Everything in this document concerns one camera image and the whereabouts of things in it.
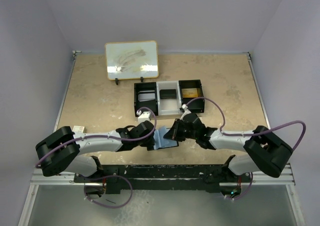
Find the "white board with yellow rim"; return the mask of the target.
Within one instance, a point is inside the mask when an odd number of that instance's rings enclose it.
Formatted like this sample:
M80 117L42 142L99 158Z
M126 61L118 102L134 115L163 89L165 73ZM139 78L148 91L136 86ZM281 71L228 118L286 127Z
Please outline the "white board with yellow rim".
M154 79L160 74L155 40L109 42L104 53L110 81Z

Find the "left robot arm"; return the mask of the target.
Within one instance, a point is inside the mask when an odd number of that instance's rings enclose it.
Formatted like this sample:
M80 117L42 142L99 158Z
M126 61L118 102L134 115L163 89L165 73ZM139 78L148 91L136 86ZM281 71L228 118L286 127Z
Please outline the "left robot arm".
M155 130L156 125L147 120L107 133L75 133L70 126L63 126L35 146L38 156L35 167L41 169L45 177L66 171L98 182L103 177L98 159L81 155L131 151L138 146L152 148Z

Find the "black white card sorting tray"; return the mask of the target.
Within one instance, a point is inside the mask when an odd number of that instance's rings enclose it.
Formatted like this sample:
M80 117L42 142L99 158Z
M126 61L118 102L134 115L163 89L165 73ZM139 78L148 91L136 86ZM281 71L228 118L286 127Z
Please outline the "black white card sorting tray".
M147 107L156 116L180 115L180 108L187 104L192 113L205 112L202 83L199 79L139 82L134 84L134 111Z

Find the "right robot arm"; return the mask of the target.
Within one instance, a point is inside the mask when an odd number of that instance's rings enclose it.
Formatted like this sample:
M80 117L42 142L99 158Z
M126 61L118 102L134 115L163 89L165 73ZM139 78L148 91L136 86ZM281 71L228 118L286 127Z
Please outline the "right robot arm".
M293 149L276 134L267 132L265 126L257 126L253 131L228 131L221 133L218 128L205 126L195 113L176 119L164 134L166 140L195 142L206 150L234 150L244 155L232 155L224 163L222 176L228 182L235 181L244 173L261 171L278 178L293 154Z

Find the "black leather card holder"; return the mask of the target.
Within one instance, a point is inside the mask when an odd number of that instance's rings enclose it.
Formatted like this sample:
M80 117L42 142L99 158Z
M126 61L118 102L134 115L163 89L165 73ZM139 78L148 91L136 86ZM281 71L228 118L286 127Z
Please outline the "black leather card holder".
M169 132L169 128L160 127L154 131L152 145L147 147L148 151L156 151L178 147L179 143L171 139L165 139L164 135Z

